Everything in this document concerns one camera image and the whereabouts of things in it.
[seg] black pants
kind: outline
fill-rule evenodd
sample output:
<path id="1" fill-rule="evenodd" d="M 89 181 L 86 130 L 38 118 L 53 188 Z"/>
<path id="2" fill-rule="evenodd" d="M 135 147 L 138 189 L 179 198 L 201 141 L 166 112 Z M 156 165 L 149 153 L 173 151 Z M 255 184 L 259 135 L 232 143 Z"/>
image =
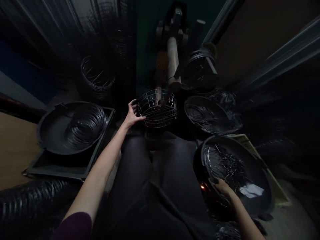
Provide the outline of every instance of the black pants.
<path id="1" fill-rule="evenodd" d="M 211 224 L 193 171 L 195 151 L 194 142 L 165 132 L 151 161 L 143 137 L 126 139 L 115 181 L 107 199 L 106 228 L 114 228 L 125 217 L 141 189 L 148 181 L 152 181 L 171 200 L 183 218 L 206 238 Z"/>

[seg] purple sleeve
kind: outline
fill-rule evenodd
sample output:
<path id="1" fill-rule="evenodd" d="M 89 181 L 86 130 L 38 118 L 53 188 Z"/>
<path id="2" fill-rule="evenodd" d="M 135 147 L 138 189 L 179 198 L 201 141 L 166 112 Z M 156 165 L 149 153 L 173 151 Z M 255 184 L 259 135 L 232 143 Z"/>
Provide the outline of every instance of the purple sleeve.
<path id="1" fill-rule="evenodd" d="M 51 240 L 89 240 L 92 220 L 89 214 L 77 212 L 67 217 L 51 236 Z"/>

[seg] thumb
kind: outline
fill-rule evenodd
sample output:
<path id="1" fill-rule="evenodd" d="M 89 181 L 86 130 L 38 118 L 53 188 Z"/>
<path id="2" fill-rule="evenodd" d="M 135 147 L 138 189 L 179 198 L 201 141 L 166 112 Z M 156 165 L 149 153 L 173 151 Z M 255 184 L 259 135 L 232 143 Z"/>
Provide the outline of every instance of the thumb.
<path id="1" fill-rule="evenodd" d="M 142 120 L 145 120 L 146 118 L 147 118 L 146 116 L 142 116 L 142 117 L 138 117 L 137 120 L 142 121 Z"/>

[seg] wire basket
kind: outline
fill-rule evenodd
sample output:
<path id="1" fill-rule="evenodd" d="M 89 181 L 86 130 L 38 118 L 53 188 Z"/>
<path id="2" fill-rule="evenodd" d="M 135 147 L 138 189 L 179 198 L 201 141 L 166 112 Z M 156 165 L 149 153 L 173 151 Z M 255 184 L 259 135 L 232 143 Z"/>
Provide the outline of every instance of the wire basket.
<path id="1" fill-rule="evenodd" d="M 162 105 L 167 90 L 154 89 L 143 94 L 139 99 L 139 114 L 146 116 L 143 124 L 149 128 L 168 126 L 177 118 L 177 100 L 171 93 L 166 105 Z"/>

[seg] hand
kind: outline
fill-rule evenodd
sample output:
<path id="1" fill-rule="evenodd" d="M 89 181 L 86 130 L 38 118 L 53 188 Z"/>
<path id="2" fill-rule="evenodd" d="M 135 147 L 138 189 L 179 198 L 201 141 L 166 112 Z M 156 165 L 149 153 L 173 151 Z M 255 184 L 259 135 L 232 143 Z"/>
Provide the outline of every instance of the hand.
<path id="1" fill-rule="evenodd" d="M 124 120 L 123 124 L 127 127 L 130 128 L 132 127 L 136 122 L 138 121 L 142 121 L 145 120 L 147 117 L 137 117 L 137 108 L 138 105 L 132 105 L 134 103 L 134 101 L 136 101 L 136 99 L 132 100 L 131 102 L 129 102 L 128 107 L 129 107 L 129 111 L 127 114 L 126 119 Z"/>
<path id="2" fill-rule="evenodd" d="M 229 187 L 229 185 L 222 179 L 217 178 L 217 180 L 219 183 L 216 184 L 215 186 L 219 190 L 219 192 L 225 195 L 226 197 L 230 197 L 234 193 L 231 187 Z"/>

